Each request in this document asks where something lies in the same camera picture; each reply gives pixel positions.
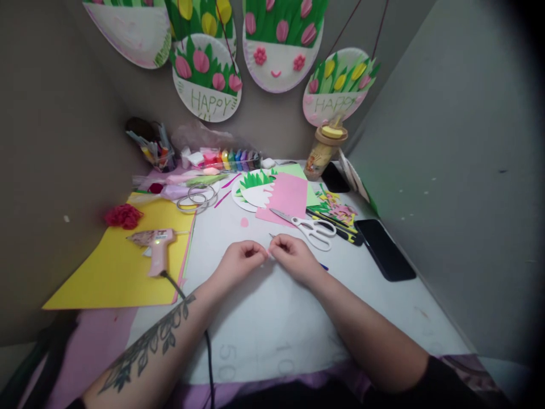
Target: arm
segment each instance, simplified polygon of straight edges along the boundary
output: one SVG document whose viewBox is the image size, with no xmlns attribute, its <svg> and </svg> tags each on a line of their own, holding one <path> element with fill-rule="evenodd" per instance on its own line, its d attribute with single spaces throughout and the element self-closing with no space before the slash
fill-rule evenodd
<svg viewBox="0 0 545 409">
<path fill-rule="evenodd" d="M 254 241 L 231 244 L 210 278 L 142 335 L 85 391 L 85 406 L 160 407 L 224 298 L 265 259 L 266 250 Z"/>
<path fill-rule="evenodd" d="M 428 353 L 329 275 L 304 241 L 277 235 L 269 251 L 320 301 L 373 385 L 384 392 L 395 393 L 418 383 L 426 371 Z"/>
</svg>

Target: glue gun cord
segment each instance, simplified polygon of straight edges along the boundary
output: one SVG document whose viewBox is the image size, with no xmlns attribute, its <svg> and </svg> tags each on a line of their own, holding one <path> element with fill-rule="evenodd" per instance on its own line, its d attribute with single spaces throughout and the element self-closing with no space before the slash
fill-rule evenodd
<svg viewBox="0 0 545 409">
<path fill-rule="evenodd" d="M 180 297 L 182 297 L 183 300 L 186 299 L 186 296 L 182 292 L 182 289 L 178 286 L 178 284 L 173 280 L 173 278 L 165 271 L 163 270 L 160 274 L 161 277 L 165 277 L 170 283 L 174 286 Z M 210 400 L 211 400 L 211 409 L 216 408 L 216 399 L 215 399 L 215 392 L 214 392 L 214 378 L 212 375 L 212 346 L 210 345 L 210 336 L 208 335 L 208 330 L 206 329 L 204 331 L 204 338 L 206 339 L 206 347 L 208 349 L 208 377 L 210 379 Z"/>
</svg>

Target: hand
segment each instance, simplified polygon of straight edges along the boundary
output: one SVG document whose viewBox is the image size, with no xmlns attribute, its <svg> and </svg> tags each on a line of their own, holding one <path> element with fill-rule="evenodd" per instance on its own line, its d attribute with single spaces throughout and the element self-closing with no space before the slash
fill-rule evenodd
<svg viewBox="0 0 545 409">
<path fill-rule="evenodd" d="M 277 235 L 271 241 L 269 252 L 288 273 L 300 283 L 310 286 L 313 279 L 325 273 L 307 244 L 290 235 Z"/>
<path fill-rule="evenodd" d="M 253 269 L 262 265 L 268 257 L 267 250 L 255 241 L 232 243 L 212 276 L 223 286 L 232 289 L 249 276 Z"/>
</svg>

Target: yellow tulip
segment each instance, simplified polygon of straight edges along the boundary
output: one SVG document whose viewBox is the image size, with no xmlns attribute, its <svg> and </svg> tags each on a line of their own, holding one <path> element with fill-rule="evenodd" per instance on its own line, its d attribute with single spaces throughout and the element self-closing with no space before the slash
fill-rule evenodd
<svg viewBox="0 0 545 409">
<path fill-rule="evenodd" d="M 203 25 L 203 33 L 208 34 L 209 36 L 212 36 L 212 37 L 216 36 L 217 22 L 216 22 L 216 18 L 212 14 L 208 12 L 203 14 L 202 25 Z"/>
<path fill-rule="evenodd" d="M 193 0 L 178 0 L 180 16 L 190 21 L 193 15 Z"/>
<path fill-rule="evenodd" d="M 366 68 L 367 65 L 364 63 L 358 64 L 358 66 L 352 72 L 352 81 L 356 81 L 359 77 L 361 77 Z"/>
<path fill-rule="evenodd" d="M 335 68 L 335 61 L 329 60 L 325 63 L 325 73 L 324 78 L 329 78 L 331 73 L 333 72 L 333 69 Z"/>
<path fill-rule="evenodd" d="M 231 8 L 231 3 L 229 3 L 229 0 L 217 0 L 216 16 L 217 16 L 217 19 L 221 20 L 223 24 L 227 24 L 227 22 L 231 19 L 232 12 L 233 12 L 233 9 Z"/>
<path fill-rule="evenodd" d="M 335 88 L 335 91 L 338 91 L 339 89 L 341 89 L 343 85 L 345 84 L 345 81 L 346 81 L 346 75 L 343 74 L 340 77 L 338 77 L 337 80 L 335 81 L 335 85 L 333 85 L 333 88 Z"/>
</svg>

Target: scissor handle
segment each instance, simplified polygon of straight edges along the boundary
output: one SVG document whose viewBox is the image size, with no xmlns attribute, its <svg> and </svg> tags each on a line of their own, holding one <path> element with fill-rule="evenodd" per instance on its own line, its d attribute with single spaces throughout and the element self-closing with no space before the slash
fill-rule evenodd
<svg viewBox="0 0 545 409">
<path fill-rule="evenodd" d="M 331 250 L 331 241 L 329 241 L 327 237 L 333 237 L 335 234 L 337 234 L 337 228 L 334 225 L 326 220 L 306 220 L 299 218 L 292 218 L 292 223 L 303 232 L 309 243 L 311 243 L 318 250 Z M 333 230 L 320 227 L 320 224 L 327 224 L 331 226 Z"/>
</svg>

